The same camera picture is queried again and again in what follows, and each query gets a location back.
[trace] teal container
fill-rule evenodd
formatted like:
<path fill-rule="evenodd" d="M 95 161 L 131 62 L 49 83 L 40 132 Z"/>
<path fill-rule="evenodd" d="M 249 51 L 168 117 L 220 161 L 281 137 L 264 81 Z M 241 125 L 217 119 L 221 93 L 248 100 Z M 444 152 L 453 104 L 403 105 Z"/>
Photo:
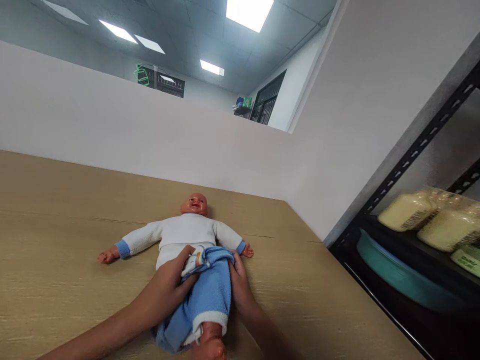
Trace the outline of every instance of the teal container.
<path fill-rule="evenodd" d="M 467 304 L 458 296 L 412 269 L 360 229 L 356 249 L 365 263 L 397 291 L 424 307 L 448 315 L 461 314 Z"/>

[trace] ceiling light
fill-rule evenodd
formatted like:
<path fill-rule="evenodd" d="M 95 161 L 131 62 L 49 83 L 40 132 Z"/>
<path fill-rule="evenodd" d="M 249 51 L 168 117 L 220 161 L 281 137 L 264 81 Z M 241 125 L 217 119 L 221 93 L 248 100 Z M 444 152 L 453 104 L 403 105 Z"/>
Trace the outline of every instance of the ceiling light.
<path fill-rule="evenodd" d="M 160 47 L 160 45 L 158 45 L 155 41 L 152 41 L 152 40 L 148 40 L 144 37 L 141 37 L 141 36 L 138 36 L 138 35 L 135 35 L 135 37 L 140 40 L 140 42 L 143 44 L 143 46 L 145 46 L 146 48 L 149 48 L 149 49 L 152 49 L 152 50 L 155 50 L 155 51 L 158 51 L 159 53 L 162 53 L 162 54 L 165 54 L 165 51 L 162 50 L 162 48 Z"/>
<path fill-rule="evenodd" d="M 98 19 L 103 25 L 106 26 L 108 30 L 110 30 L 112 33 L 114 33 L 116 36 L 119 38 L 131 41 L 132 43 L 138 44 L 138 42 L 135 41 L 135 39 L 125 30 L 122 29 L 121 27 L 109 24 L 108 22 L 105 22 L 103 20 Z"/>
<path fill-rule="evenodd" d="M 88 25 L 85 21 L 83 21 L 81 18 L 79 18 L 73 12 L 68 10 L 66 7 L 54 4 L 54 3 L 50 2 L 50 1 L 47 1 L 47 0 L 42 0 L 42 1 L 45 5 L 52 8 L 53 10 L 55 10 L 57 13 L 59 13 L 63 17 L 65 17 L 67 19 L 70 19 L 70 20 L 75 20 L 76 22 L 79 22 L 79 23 L 82 23 L 82 24 L 85 24 L 85 25 Z"/>
<path fill-rule="evenodd" d="M 201 65 L 201 68 L 203 70 L 207 70 L 211 73 L 214 73 L 214 74 L 217 74 L 217 75 L 221 75 L 223 76 L 224 73 L 225 73 L 225 70 L 222 69 L 221 67 L 218 67 L 217 65 L 213 65 L 209 62 L 206 62 L 206 61 L 203 61 L 203 60 L 200 60 L 200 65 Z"/>
<path fill-rule="evenodd" d="M 226 17 L 259 33 L 273 3 L 274 0 L 228 0 Z"/>
<path fill-rule="evenodd" d="M 166 77 L 166 76 L 163 76 L 163 75 L 160 75 L 160 76 L 161 76 L 161 78 L 162 78 L 163 80 L 165 80 L 165 81 L 169 81 L 169 82 L 171 82 L 171 83 L 174 83 L 174 82 L 175 82 L 171 77 Z"/>

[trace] black window grille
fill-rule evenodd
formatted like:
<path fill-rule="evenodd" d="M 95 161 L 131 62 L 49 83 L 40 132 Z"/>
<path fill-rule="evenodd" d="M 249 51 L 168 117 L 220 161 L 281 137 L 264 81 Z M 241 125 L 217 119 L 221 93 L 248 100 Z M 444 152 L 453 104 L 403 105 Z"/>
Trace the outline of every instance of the black window grille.
<path fill-rule="evenodd" d="M 179 78 L 167 75 L 165 73 L 152 70 L 143 65 L 138 65 L 136 69 L 137 80 L 139 84 L 161 92 L 175 95 L 179 98 L 184 97 L 185 81 Z"/>
<path fill-rule="evenodd" d="M 250 113 L 250 120 L 268 125 L 286 72 L 287 70 L 282 72 L 256 93 L 255 103 Z"/>

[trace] white sweater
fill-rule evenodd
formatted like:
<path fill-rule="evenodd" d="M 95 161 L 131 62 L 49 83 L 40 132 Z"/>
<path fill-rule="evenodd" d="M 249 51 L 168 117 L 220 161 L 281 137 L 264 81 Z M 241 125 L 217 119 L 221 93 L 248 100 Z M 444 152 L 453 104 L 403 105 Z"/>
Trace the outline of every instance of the white sweater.
<path fill-rule="evenodd" d="M 158 269 L 168 260 L 176 258 L 185 245 L 192 245 L 194 248 L 202 245 L 209 248 L 217 244 L 216 239 L 221 246 L 232 250 L 238 249 L 243 243 L 242 237 L 223 222 L 199 214 L 185 213 L 148 223 L 124 236 L 116 246 L 123 259 L 160 241 L 158 246 L 160 254 L 156 261 Z"/>

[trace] doll face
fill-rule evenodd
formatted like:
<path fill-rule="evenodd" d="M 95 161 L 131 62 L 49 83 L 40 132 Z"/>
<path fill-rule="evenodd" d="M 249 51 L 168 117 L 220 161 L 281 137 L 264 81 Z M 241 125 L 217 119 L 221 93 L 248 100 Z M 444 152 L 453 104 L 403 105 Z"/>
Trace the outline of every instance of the doll face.
<path fill-rule="evenodd" d="M 194 192 L 180 205 L 180 212 L 207 216 L 207 198 L 201 193 Z"/>

